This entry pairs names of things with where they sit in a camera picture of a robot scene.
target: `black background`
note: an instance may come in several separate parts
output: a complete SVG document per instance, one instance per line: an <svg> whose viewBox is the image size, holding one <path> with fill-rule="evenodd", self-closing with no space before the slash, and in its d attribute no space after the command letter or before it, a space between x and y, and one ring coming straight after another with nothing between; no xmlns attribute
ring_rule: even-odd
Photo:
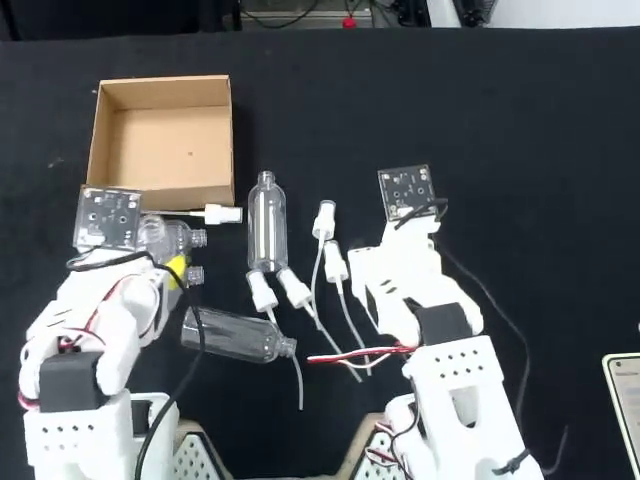
<svg viewBox="0 0 640 480"><path fill-rule="evenodd" d="M24 332L64 279L95 94L105 78L229 73L237 198L272 169L288 198L290 264L308 281L320 200L337 202L343 249L384 226L376 171L429 163L450 199L441 240L481 277L531 343L524 436L555 478L631 478L601 358L638 347L637 142L640 31L393 31L226 34L0 44L0 452L7 478L29 478L15 400ZM243 225L210 230L195 255L202 303L252 312ZM510 397L521 345L481 292L447 271L485 312ZM283 331L304 354L327 352L288 305ZM349 305L365 341L376 339ZM319 308L354 347L337 298ZM147 348L136 391L171 391L192 352L179 321ZM388 361L364 385L335 367L304 367L296 411L290 362L208 356L180 402L237 477L336 471L363 415L408 391Z"/></svg>

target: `open cardboard box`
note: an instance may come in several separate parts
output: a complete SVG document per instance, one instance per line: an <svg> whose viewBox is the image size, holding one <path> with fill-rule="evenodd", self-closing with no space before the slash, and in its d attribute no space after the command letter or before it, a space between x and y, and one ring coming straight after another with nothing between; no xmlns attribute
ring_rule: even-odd
<svg viewBox="0 0 640 480"><path fill-rule="evenodd" d="M147 210L233 205L229 77L100 82L87 184L140 190Z"/></svg>

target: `black circuit board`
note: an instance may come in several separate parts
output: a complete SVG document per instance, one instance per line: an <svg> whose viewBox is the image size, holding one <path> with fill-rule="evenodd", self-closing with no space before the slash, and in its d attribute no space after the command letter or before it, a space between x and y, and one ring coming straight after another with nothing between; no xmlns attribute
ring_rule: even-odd
<svg viewBox="0 0 640 480"><path fill-rule="evenodd" d="M404 215L435 199L428 165L390 168L378 171L380 193L388 222L400 220ZM433 215L433 209L417 217Z"/></svg>
<svg viewBox="0 0 640 480"><path fill-rule="evenodd" d="M135 250L140 199L135 190L84 187L78 200L73 246Z"/></svg>

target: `clear plastic bottle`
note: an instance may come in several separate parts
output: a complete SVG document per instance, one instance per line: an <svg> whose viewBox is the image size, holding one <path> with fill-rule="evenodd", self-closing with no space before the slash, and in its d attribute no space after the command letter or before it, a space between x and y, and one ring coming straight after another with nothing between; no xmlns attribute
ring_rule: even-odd
<svg viewBox="0 0 640 480"><path fill-rule="evenodd" d="M178 254L189 255L192 248L207 246L207 231L191 228L182 220L167 220L167 230Z"/></svg>
<svg viewBox="0 0 640 480"><path fill-rule="evenodd" d="M167 263L176 256L167 224L160 215L145 215L138 226L138 250L147 250L157 263Z"/></svg>
<svg viewBox="0 0 640 480"><path fill-rule="evenodd" d="M272 172L258 175L249 192L249 248L251 270L275 272L289 262L287 251L287 206L282 189Z"/></svg>
<svg viewBox="0 0 640 480"><path fill-rule="evenodd" d="M278 326L266 320L229 312L198 308L209 353L253 363L269 363L278 357L295 356L296 340L285 337ZM182 345L199 349L200 339L193 311L182 324Z"/></svg>

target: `robotic arm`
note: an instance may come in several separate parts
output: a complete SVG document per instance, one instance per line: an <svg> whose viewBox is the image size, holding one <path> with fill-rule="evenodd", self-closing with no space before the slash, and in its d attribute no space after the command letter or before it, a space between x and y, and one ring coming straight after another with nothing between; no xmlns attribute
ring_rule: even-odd
<svg viewBox="0 0 640 480"><path fill-rule="evenodd" d="M152 223L164 228L164 237L152 238L143 232L145 218L140 232L137 220L128 223L129 215L139 219L135 192L91 191L81 194L76 220L76 243L84 238L78 249L85 253L68 264L71 272L28 328L20 354L19 400L27 410L27 457L36 480L132 479L145 435L169 399L132 395L125 386L141 349L162 334L181 294L172 275L157 268L164 264L187 276L185 245L176 241L180 225L156 216ZM98 211L87 214L83 198L101 204ZM118 233L122 245L104 246L116 239L109 219L127 226ZM96 237L93 247L86 244ZM150 255L132 256L132 250ZM151 439L142 478L172 478L168 459L178 418L173 404Z"/></svg>
<svg viewBox="0 0 640 480"><path fill-rule="evenodd" d="M491 339L481 334L480 309L442 273L430 238L441 214L428 207L436 202L427 166L384 170L379 178L388 220L382 241L351 250L349 262L353 294L377 331L417 347L403 368L414 393L385 411L396 432L394 455L416 480L542 479Z"/></svg>

